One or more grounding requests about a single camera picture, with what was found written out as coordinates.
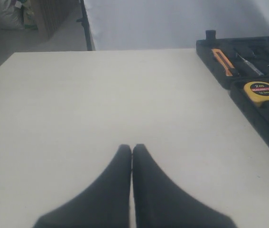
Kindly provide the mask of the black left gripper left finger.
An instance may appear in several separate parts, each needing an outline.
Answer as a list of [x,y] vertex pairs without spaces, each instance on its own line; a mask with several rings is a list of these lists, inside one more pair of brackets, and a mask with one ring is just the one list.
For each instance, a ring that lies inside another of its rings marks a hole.
[[132,153],[122,144],[101,175],[82,193],[41,216],[36,228],[128,228]]

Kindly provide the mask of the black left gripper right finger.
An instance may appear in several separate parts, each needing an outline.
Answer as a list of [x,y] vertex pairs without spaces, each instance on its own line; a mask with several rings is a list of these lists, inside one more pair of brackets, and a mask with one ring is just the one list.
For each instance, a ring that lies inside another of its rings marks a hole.
[[177,186],[144,144],[132,153],[136,225],[139,228],[234,228],[233,220]]

